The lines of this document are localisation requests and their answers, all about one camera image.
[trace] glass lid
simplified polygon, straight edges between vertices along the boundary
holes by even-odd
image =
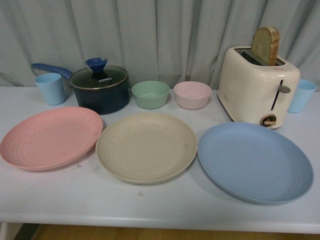
[[[125,69],[106,66],[107,60],[91,58],[86,61],[88,68],[76,71],[70,78],[73,87],[83,90],[99,90],[116,86],[128,78]]]

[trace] blue lid knob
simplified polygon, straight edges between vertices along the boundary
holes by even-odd
[[[100,73],[104,70],[107,64],[107,59],[102,60],[100,57],[90,58],[85,61],[85,64],[87,64],[93,72]]]

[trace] beige plate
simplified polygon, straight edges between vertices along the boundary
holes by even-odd
[[[115,177],[133,184],[155,184],[184,171],[197,148],[195,133],[183,121],[161,113],[141,113],[108,126],[95,150]]]

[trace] kitchenware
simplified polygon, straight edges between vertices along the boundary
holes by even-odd
[[[128,73],[118,66],[107,65],[107,60],[91,58],[86,61],[89,68],[75,73],[57,66],[34,63],[34,69],[61,74],[73,86],[80,107],[94,110],[100,115],[111,114],[129,103]]]
[[[143,81],[135,84],[131,92],[136,104],[144,109],[158,109],[167,102],[170,87],[161,81]]]
[[[250,47],[227,50],[218,97],[235,122],[280,127],[294,97],[300,71],[278,56],[275,66],[263,66]]]
[[[176,103],[185,109],[196,110],[204,108],[212,94],[208,85],[197,81],[183,81],[173,88]]]
[[[46,73],[34,79],[35,85],[49,105],[59,105],[66,100],[62,76],[59,73]]]
[[[317,85],[313,82],[300,79],[288,112],[300,113],[305,108],[316,89]]]
[[[0,155],[10,165],[27,171],[58,168],[86,154],[102,128],[101,117],[87,108],[44,111],[12,128],[0,144]]]
[[[281,134],[252,123],[210,128],[198,143],[200,163],[227,193],[257,204],[282,204],[305,195],[314,180],[307,156]]]
[[[118,179],[156,184],[182,173],[193,161],[197,147],[197,137],[186,123],[149,112],[109,125],[95,150],[101,164]]]

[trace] plate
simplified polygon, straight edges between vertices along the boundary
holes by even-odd
[[[183,121],[140,113],[109,125],[96,143],[105,169],[133,184],[155,184],[183,172],[197,153],[197,137]]]
[[[314,173],[303,151],[281,134],[259,125],[230,122],[199,140],[200,163],[227,193],[257,204],[288,203],[311,188]]]
[[[58,168],[86,154],[102,128],[101,117],[84,107],[44,111],[12,128],[1,142],[0,155],[27,171]]]

